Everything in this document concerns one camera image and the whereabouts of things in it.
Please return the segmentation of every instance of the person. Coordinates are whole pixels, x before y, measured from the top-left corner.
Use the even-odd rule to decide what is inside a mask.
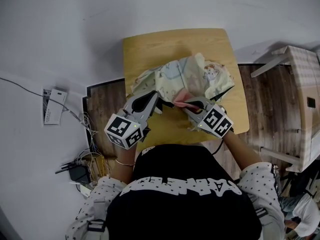
[[[230,130],[223,141],[242,170],[238,185],[203,146],[153,146],[136,162],[136,147],[122,149],[66,239],[283,240],[273,165]]]
[[[285,225],[294,230],[301,238],[310,239],[320,223],[320,214],[317,203],[308,194],[297,196],[281,196],[279,202],[285,212]],[[292,219],[299,217],[300,223]]]

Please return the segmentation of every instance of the bracelet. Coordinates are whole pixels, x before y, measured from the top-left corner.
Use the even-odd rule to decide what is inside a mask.
[[[136,164],[136,163],[134,163],[134,164],[122,163],[122,162],[119,162],[118,159],[116,159],[115,161],[116,161],[118,164],[122,165],[122,166],[135,166],[135,164]]]

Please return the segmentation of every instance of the white wall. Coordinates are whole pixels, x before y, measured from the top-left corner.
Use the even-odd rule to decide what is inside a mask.
[[[3,72],[0,77],[41,93],[38,84]],[[0,211],[23,240],[65,239],[84,198],[68,183],[68,172],[55,171],[88,147],[85,129],[68,112],[61,126],[42,127],[42,98],[2,80],[0,104]],[[66,106],[79,112],[82,100],[69,93]],[[1,231],[17,239],[3,221]]]
[[[320,44],[320,0],[0,0],[1,70],[86,86],[123,77],[122,39],[224,28],[239,63],[283,43]]]

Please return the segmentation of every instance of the black cable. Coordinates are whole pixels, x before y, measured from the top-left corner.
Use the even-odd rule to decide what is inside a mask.
[[[223,143],[224,143],[224,140],[222,139],[219,147],[216,149],[215,152],[212,153],[212,155],[215,155],[221,149],[221,146],[222,146]]]
[[[83,124],[82,121],[80,120],[80,118],[79,118],[74,112],[72,112],[69,108],[67,108],[65,105],[61,104],[60,102],[55,101],[55,100],[53,100],[53,99],[51,99],[51,98],[45,97],[45,96],[43,96],[43,95],[41,95],[41,94],[38,94],[38,93],[36,93],[36,92],[33,92],[33,91],[31,91],[31,90],[28,90],[28,89],[24,88],[23,86],[21,86],[20,84],[14,82],[14,81],[11,81],[11,80],[8,80],[8,79],[2,78],[2,77],[0,77],[0,79],[3,80],[3,81],[6,81],[6,82],[12,83],[12,84],[14,84],[14,85],[16,85],[16,86],[19,86],[20,88],[24,89],[25,91],[27,91],[27,92],[29,92],[29,93],[31,93],[31,94],[34,94],[34,95],[37,95],[37,96],[46,98],[46,99],[48,99],[49,101],[53,101],[53,102],[61,105],[61,106],[64,107],[66,110],[68,110],[81,124]]]

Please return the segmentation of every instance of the black and white marker cube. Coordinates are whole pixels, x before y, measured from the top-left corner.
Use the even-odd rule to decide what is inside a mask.
[[[112,114],[104,132],[112,143],[126,150],[130,149],[144,136],[139,123],[116,114]]]
[[[214,104],[198,124],[198,127],[218,138],[222,138],[233,124],[227,114],[217,104]]]

